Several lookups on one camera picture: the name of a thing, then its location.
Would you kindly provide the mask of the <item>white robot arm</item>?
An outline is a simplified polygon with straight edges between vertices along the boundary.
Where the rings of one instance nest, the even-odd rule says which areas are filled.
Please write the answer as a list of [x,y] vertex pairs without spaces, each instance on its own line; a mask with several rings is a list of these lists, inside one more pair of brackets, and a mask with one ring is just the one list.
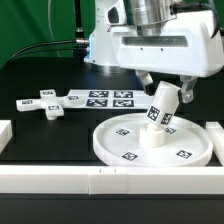
[[85,62],[106,72],[129,69],[153,93],[152,72],[178,75],[179,100],[193,100],[199,77],[224,68],[215,8],[183,0],[95,0],[95,29]]

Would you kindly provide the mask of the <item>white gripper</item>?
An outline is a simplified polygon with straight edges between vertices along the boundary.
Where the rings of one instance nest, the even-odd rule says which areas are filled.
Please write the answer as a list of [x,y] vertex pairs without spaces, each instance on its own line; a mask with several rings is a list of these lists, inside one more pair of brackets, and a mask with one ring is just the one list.
[[147,95],[156,91],[149,72],[185,75],[180,77],[178,97],[181,103],[190,103],[196,77],[211,76],[224,66],[221,34],[212,37],[213,31],[214,16],[206,10],[179,13],[162,26],[159,36],[138,36],[131,26],[113,26],[110,34],[118,65],[136,70]]

